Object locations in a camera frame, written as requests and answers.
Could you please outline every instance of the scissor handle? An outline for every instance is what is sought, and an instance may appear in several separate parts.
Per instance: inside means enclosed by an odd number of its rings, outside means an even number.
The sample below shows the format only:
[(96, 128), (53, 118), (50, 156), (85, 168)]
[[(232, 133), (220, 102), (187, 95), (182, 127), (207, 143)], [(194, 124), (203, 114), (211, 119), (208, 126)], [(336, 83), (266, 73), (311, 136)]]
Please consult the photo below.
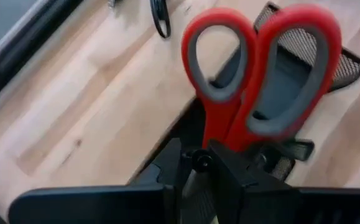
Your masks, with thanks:
[[(196, 57), (196, 43), (201, 33), (211, 26), (225, 26), (239, 39), (241, 58), (231, 82), (216, 88), (206, 82)], [(206, 111), (203, 147), (211, 138), (224, 140), (241, 103), (241, 94), (256, 66), (257, 36), (251, 23), (234, 9), (212, 8), (196, 16), (185, 29), (182, 39), (182, 60), (188, 79)]]
[(269, 120), (259, 120), (252, 116), (251, 109), (255, 106), (255, 99), (246, 94), (245, 103), (236, 115), (225, 140), (231, 149), (240, 151), (254, 141), (294, 134), (329, 89), (341, 53), (341, 32), (330, 12), (310, 4), (287, 7), (261, 27), (257, 39), (257, 64), (267, 64), (257, 66), (256, 73), (264, 73), (266, 78), (273, 75), (279, 37), (296, 28), (305, 29), (316, 39), (315, 63), (306, 84), (289, 109)]

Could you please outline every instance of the wooden desk surface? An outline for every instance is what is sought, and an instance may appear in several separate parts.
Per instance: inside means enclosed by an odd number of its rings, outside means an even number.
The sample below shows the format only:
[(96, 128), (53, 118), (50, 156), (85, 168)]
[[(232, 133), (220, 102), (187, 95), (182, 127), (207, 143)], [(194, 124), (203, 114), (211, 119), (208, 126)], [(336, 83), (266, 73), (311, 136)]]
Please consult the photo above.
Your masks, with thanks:
[[(1, 216), (26, 190), (126, 184), (194, 96), (180, 58), (185, 26), (213, 6), (253, 21), (265, 4), (167, 2), (170, 40), (156, 33), (149, 1), (125, 0), (113, 12), (105, 0), (87, 0), (0, 94)], [(360, 1), (276, 1), (295, 2), (332, 10), (343, 45), (360, 55)], [(237, 45), (221, 39), (200, 46), (206, 73)], [(313, 139), (316, 152), (297, 164), (290, 184), (360, 186), (360, 81), (324, 97), (299, 136)]]

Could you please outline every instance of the gray rubber grip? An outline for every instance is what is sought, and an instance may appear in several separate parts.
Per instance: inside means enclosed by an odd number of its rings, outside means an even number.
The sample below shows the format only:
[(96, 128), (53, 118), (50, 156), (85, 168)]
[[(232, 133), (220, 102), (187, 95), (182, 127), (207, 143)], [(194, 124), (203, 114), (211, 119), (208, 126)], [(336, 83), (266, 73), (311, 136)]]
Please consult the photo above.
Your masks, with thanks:
[[(239, 61), (238, 69), (236, 70), (236, 74), (231, 80), (231, 82), (224, 88), (216, 88), (212, 86), (210, 83), (206, 82), (203, 77), (203, 73), (200, 69), (198, 59), (196, 56), (196, 43), (198, 42), (198, 38), (200, 34), (207, 28), (211, 26), (225, 26), (234, 31), (239, 39), (239, 44), (241, 48), (241, 58)], [(238, 90), (241, 82), (244, 78), (244, 71), (247, 66), (247, 44), (245, 37), (241, 34), (240, 30), (237, 27), (230, 26), (227, 24), (210, 24), (206, 27), (200, 29), (197, 33), (195, 33), (191, 39), (188, 46), (188, 63), (190, 65), (190, 70), (192, 76), (199, 86), (202, 93), (207, 96), (211, 101), (221, 103), (229, 100), (233, 97), (235, 92)]]
[[(300, 94), (294, 100), (290, 108), (285, 110), (281, 115), (269, 120), (259, 120), (250, 113), (246, 120), (246, 126), (254, 134), (263, 136), (275, 136), (282, 134), (291, 124), (293, 124), (309, 107), (317, 91), (321, 88), (322, 81), (325, 77), (328, 65), (328, 43), (326, 37), (316, 27), (295, 26), (292, 29), (302, 28), (310, 33), (316, 39), (316, 56), (315, 63), (312, 67), (308, 80), (300, 91)], [(270, 43), (269, 60), (267, 62), (267, 72), (265, 81), (274, 75), (278, 40), (282, 34), (272, 40)]]

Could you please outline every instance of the scissors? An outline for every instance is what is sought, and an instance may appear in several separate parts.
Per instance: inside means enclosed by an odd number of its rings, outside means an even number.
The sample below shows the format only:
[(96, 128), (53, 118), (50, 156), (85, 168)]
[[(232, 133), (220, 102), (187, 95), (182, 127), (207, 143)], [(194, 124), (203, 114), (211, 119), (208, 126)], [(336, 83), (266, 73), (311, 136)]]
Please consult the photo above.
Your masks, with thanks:
[[(211, 26), (226, 26), (238, 36), (241, 59), (231, 82), (216, 88), (206, 82), (196, 57), (196, 43)], [(252, 116), (264, 82), (273, 74), (279, 37), (302, 28), (316, 39), (315, 64), (292, 105), (279, 116)], [(182, 39), (182, 60), (196, 96), (206, 111), (203, 148), (210, 139), (241, 151), (257, 141), (280, 140), (295, 134), (329, 89), (341, 53), (341, 31), (333, 15), (314, 5), (282, 9), (256, 34), (251, 23), (234, 9), (212, 8), (189, 23)]]

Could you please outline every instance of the black wire loop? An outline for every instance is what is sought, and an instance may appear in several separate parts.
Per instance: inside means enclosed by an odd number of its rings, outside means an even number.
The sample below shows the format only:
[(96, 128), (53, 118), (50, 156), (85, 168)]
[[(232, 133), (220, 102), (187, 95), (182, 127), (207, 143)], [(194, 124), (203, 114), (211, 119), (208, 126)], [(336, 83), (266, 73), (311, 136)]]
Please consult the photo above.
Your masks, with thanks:
[[(170, 19), (168, 17), (168, 10), (166, 5), (166, 0), (150, 0), (150, 8), (152, 11), (152, 17), (154, 18), (154, 23), (157, 29), (157, 32), (164, 39), (170, 37), (172, 29), (170, 27)], [(164, 21), (166, 25), (166, 34), (163, 33), (163, 30), (160, 26), (160, 21)]]

